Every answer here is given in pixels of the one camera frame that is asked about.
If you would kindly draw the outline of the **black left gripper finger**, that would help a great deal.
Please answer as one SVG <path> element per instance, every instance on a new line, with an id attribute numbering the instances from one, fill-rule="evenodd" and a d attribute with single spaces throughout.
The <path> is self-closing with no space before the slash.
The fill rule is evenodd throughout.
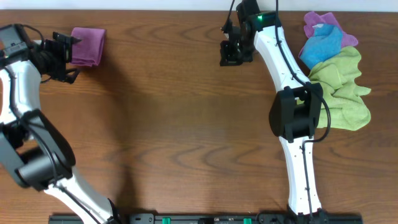
<path id="1" fill-rule="evenodd" d="M 53 32 L 53 40 L 60 42 L 60 43 L 64 43 L 64 44 L 77 44 L 79 42 L 81 42 L 81 39 L 70 36 L 70 35 L 66 35 L 66 34 L 62 34 L 59 32 Z"/>
<path id="2" fill-rule="evenodd" d="M 60 81 L 64 83 L 73 84 L 79 73 L 80 70 L 78 68 L 67 69 L 61 74 Z"/>

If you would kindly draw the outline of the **purple microfiber cloth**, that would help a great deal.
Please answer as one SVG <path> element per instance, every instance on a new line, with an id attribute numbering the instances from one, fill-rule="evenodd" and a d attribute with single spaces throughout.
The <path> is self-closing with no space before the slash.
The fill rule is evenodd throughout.
<path id="1" fill-rule="evenodd" d="M 105 29 L 75 27 L 72 36 L 81 41 L 72 46 L 71 64 L 92 67 L 100 64 L 105 41 Z"/>

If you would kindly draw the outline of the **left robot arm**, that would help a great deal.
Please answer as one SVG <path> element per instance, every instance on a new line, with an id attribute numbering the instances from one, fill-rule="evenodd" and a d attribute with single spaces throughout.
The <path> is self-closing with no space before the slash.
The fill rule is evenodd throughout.
<path id="1" fill-rule="evenodd" d="M 1 28 L 1 165 L 23 188 L 32 187 L 63 202 L 78 218 L 72 222 L 120 223 L 114 203 L 79 174 L 68 141 L 43 114 L 43 75 L 72 84 L 79 69 L 67 68 L 79 39 L 53 33 L 33 41 L 25 24 Z"/>

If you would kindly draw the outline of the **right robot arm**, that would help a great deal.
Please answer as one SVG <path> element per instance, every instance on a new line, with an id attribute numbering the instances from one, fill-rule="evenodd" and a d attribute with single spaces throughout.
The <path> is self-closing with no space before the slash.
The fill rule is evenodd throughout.
<path id="1" fill-rule="evenodd" d="M 319 122 L 322 88 L 303 74 L 285 41 L 274 12 L 239 15 L 239 25 L 227 18 L 221 27 L 220 65 L 252 62 L 259 52 L 271 75 L 276 95 L 269 112 L 272 133 L 282 145 L 289 178 L 290 211 L 311 217 L 321 209 L 313 171 L 312 151 Z"/>

